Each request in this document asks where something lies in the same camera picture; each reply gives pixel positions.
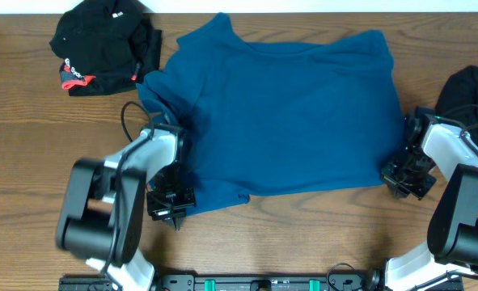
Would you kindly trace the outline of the blue polo shirt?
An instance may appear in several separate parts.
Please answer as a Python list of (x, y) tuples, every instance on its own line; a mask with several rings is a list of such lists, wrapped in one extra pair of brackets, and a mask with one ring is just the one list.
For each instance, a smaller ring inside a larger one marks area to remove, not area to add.
[(378, 186), (404, 143), (380, 31), (331, 44), (247, 42), (220, 13), (178, 45), (137, 91), (157, 121), (192, 141), (191, 214), (251, 196)]

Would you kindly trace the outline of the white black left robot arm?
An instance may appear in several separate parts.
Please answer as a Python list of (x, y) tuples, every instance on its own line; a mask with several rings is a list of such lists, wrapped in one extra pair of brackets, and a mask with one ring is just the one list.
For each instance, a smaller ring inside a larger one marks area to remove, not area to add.
[(156, 290), (154, 266), (139, 250), (143, 214), (175, 228), (196, 204), (184, 182), (186, 132), (150, 124), (124, 149), (72, 167), (56, 244), (94, 268), (64, 276), (60, 290)]

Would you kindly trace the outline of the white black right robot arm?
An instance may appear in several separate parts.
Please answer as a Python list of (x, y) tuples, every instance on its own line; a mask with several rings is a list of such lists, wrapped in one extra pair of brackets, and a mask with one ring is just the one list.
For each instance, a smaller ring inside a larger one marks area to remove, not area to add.
[(461, 290), (463, 279), (478, 280), (478, 146), (469, 127), (416, 108), (407, 114), (406, 146), (381, 170), (395, 196), (422, 199), (438, 168), (447, 186), (431, 217), (426, 240), (388, 259), (370, 283), (378, 290)]

